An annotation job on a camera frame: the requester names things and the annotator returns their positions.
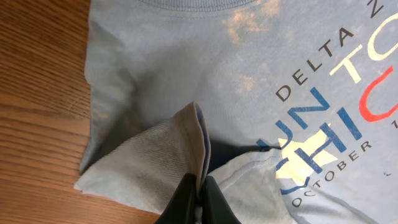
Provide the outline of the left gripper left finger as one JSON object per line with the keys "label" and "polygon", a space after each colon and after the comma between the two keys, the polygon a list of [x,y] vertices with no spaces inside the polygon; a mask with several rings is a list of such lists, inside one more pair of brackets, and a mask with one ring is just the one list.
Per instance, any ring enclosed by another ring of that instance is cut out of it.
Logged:
{"label": "left gripper left finger", "polygon": [[195,224],[196,177],[186,173],[155,224]]}

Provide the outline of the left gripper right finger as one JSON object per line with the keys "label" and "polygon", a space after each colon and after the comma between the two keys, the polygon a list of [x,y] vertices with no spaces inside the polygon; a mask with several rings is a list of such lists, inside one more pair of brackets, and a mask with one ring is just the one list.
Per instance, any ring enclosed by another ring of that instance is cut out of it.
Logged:
{"label": "left gripper right finger", "polygon": [[208,175],[201,188],[202,224],[241,224],[228,205],[216,180]]}

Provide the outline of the light blue printed t-shirt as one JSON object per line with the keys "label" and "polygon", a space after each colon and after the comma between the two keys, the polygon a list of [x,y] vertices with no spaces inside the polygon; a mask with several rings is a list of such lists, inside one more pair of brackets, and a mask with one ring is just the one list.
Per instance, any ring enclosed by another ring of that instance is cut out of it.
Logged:
{"label": "light blue printed t-shirt", "polygon": [[75,188],[162,213],[210,175],[241,223],[397,222],[397,2],[94,0]]}

